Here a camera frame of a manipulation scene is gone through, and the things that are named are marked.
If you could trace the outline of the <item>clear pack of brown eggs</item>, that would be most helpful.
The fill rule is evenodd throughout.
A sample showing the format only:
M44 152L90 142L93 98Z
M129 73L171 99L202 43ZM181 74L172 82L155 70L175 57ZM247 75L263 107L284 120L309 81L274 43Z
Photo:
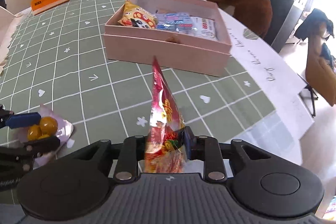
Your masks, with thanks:
M33 147L32 144L41 145L44 150L51 144L52 140L58 139L55 148L45 152L37 152L37 159L34 160L34 168L46 165L58 151L68 143L74 130L74 126L68 120L63 119L58 114L55 114L49 107L40 105L39 115L40 120L34 125L21 127L15 130L18 140L21 144L27 144Z

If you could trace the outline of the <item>red chicken snack packet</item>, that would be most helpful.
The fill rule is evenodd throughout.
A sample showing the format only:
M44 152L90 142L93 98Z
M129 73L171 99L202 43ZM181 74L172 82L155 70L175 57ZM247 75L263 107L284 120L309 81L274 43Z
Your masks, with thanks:
M185 162L179 130L185 127L157 59L153 60L153 100L144 161L146 173L181 173Z

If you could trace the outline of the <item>white paper table runner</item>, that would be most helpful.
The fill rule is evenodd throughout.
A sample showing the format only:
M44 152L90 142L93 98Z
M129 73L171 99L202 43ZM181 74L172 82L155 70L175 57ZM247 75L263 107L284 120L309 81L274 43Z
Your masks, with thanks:
M195 135L209 135L225 142L229 139L268 137L299 140L314 120L299 97L303 80L266 43L243 35L246 26L227 12L219 11L232 43L228 64L243 67L249 75L226 67L224 80L234 80L242 98L187 122Z

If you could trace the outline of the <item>pink storage box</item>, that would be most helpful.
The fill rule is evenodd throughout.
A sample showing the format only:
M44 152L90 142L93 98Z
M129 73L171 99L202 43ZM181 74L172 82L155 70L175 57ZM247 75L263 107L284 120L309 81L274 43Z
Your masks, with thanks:
M108 59L159 65L222 77L231 55L231 40L218 5L204 0L127 0L152 15L184 12L215 21L217 41L177 32L125 27L118 21L124 4L105 24L104 44Z

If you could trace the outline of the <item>white red snack packet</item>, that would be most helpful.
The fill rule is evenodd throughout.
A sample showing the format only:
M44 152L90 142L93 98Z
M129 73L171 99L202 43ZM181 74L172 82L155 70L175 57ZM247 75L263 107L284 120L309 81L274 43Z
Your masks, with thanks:
M194 36L198 38L217 41L214 20L192 16L191 21L193 23Z

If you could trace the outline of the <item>blue white snack packets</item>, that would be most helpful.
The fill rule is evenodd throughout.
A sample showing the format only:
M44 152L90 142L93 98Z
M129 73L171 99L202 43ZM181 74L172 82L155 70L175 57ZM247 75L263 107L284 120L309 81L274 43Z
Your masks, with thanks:
M195 35L195 27L191 16L184 12L158 13L155 15L157 20L157 30L177 32L185 35Z

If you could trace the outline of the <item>yellow mushroom snack bag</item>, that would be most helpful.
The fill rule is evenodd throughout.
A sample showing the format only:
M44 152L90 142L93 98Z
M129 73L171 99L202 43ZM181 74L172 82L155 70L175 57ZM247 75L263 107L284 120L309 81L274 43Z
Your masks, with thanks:
M118 22L125 27L156 29L157 26L154 15L130 1L125 2L123 15Z

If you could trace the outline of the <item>black planter box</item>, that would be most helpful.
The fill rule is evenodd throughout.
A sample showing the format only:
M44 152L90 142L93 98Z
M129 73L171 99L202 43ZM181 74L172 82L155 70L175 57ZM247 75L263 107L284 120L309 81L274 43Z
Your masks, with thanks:
M270 0L270 2L273 17L268 32L264 36L264 41L277 53L280 53L294 30L294 26L302 14L302 9L294 4L294 0Z

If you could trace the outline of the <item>tan chair with black jacket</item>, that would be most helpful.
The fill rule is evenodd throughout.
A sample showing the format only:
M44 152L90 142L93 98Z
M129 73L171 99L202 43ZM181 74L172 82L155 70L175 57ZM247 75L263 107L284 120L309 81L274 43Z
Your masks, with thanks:
M314 9L296 29L294 37L301 41L308 40L305 69L306 88L311 100L320 94L326 102L335 105L335 56L331 54L326 41L334 37L333 22L326 14Z

